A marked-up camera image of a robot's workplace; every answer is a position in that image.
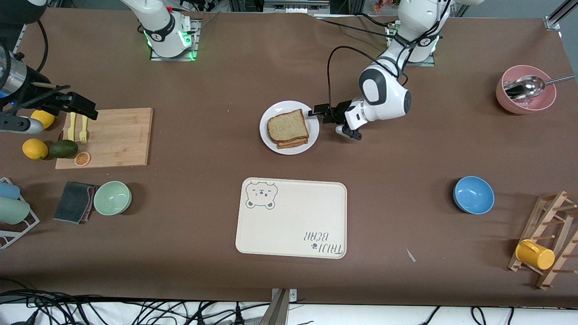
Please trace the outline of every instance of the white plate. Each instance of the white plate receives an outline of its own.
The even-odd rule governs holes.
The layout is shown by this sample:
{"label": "white plate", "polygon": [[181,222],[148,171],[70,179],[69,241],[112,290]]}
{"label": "white plate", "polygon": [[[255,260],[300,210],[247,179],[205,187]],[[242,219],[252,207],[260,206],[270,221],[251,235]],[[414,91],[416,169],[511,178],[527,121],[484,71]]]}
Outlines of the white plate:
{"label": "white plate", "polygon": [[347,251],[345,185],[246,179],[235,246],[245,254],[342,258]]}
{"label": "white plate", "polygon": [[[269,133],[267,132],[267,122],[271,117],[275,117],[279,114],[289,113],[296,109],[300,109],[303,111],[303,117],[305,118],[305,125],[307,126],[307,131],[309,132],[309,141],[305,145],[300,145],[293,148],[285,148],[285,149],[278,149],[277,143],[274,143],[273,140],[269,137]],[[268,108],[263,116],[261,117],[261,124],[259,126],[259,130],[261,132],[261,139],[263,142],[269,147],[269,149],[273,150],[276,153],[280,154],[298,154],[302,153],[305,150],[311,148],[317,137],[319,136],[319,120],[317,116],[308,116],[307,112],[311,109],[300,102],[296,101],[284,101],[278,102],[277,104]]]}

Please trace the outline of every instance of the brown table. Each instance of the brown table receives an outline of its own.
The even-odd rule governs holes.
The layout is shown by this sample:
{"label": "brown table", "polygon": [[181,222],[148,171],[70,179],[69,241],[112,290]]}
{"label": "brown table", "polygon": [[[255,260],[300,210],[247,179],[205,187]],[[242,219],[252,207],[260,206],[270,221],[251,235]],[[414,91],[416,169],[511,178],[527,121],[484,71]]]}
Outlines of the brown table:
{"label": "brown table", "polygon": [[[43,73],[53,83],[71,84],[98,109],[154,109],[150,159],[146,167],[56,171],[54,160],[24,157],[27,136],[2,134],[1,174],[42,222],[0,252],[1,276],[115,297],[263,301],[271,288],[291,287],[307,302],[578,306],[575,276],[558,275],[542,291],[533,273],[506,270],[536,195],[577,189],[576,83],[558,84],[555,105],[534,115],[510,115],[494,97],[513,65],[571,73],[558,33],[541,20],[450,19],[436,67],[406,70],[406,117],[367,124],[360,142],[323,125],[315,145],[292,157],[261,142],[263,111],[288,99],[327,102],[330,51],[350,45],[376,56],[379,36],[304,14],[222,14],[203,29],[197,62],[170,63],[148,60],[129,11],[56,9],[42,20],[50,39]],[[29,26],[20,50],[32,67],[41,40]],[[334,103],[360,95],[368,64],[352,51],[335,54]],[[42,139],[57,137],[63,116]],[[494,188],[488,214],[453,204],[451,188],[466,175]],[[345,257],[239,253],[240,187],[252,176],[345,184]],[[85,226],[52,221],[67,180],[126,182],[133,204],[124,216],[94,212]]]}

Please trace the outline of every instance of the yellow mug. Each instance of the yellow mug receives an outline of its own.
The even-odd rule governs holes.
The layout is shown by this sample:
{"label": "yellow mug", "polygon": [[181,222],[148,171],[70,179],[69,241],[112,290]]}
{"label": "yellow mug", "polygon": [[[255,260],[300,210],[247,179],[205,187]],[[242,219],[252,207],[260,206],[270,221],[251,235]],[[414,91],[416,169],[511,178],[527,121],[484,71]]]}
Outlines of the yellow mug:
{"label": "yellow mug", "polygon": [[544,246],[524,239],[516,247],[516,258],[539,269],[549,269],[554,264],[554,252]]}

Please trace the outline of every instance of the yellow fork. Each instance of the yellow fork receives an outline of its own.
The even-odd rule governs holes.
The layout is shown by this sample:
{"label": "yellow fork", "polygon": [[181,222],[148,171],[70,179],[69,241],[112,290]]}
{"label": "yellow fork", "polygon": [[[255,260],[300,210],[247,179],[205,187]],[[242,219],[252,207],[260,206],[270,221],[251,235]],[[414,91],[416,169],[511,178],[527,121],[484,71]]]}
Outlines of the yellow fork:
{"label": "yellow fork", "polygon": [[80,143],[85,145],[88,142],[88,117],[82,115],[82,131],[80,131]]}

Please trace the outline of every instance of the lemon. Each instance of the lemon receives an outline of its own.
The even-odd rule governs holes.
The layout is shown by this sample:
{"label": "lemon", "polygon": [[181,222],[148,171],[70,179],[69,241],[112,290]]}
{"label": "lemon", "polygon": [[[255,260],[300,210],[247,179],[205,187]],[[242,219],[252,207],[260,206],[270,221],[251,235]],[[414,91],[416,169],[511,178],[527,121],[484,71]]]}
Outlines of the lemon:
{"label": "lemon", "polygon": [[54,123],[55,119],[54,115],[50,114],[49,112],[45,112],[43,110],[35,110],[34,113],[30,115],[30,117],[35,120],[39,120],[44,126],[44,130],[46,130],[49,126],[51,126],[52,123]]}
{"label": "lemon", "polygon": [[22,145],[22,152],[30,159],[42,160],[48,156],[48,146],[38,139],[28,139]]}

